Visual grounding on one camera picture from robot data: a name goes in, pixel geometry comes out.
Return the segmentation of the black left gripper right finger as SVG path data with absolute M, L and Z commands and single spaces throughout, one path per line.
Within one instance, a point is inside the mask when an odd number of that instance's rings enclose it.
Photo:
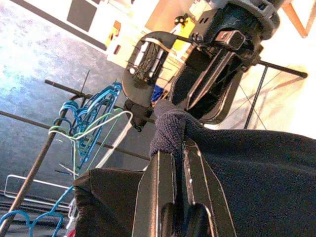
M 190 206 L 186 236 L 235 237 L 223 187 L 197 143 L 188 137 L 183 142 L 183 157 Z

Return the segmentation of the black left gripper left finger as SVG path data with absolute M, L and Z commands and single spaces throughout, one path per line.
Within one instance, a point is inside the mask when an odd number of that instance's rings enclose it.
M 132 236 L 180 237 L 182 222 L 182 170 L 172 154 L 158 151 L 138 185 Z

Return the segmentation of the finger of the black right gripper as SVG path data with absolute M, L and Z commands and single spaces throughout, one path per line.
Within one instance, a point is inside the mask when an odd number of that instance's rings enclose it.
M 172 83 L 170 101 L 184 111 L 212 111 L 215 96 L 214 47 L 196 46 Z
M 187 111 L 206 124 L 219 124 L 228 115 L 243 71 L 236 55 L 215 60 L 188 94 Z

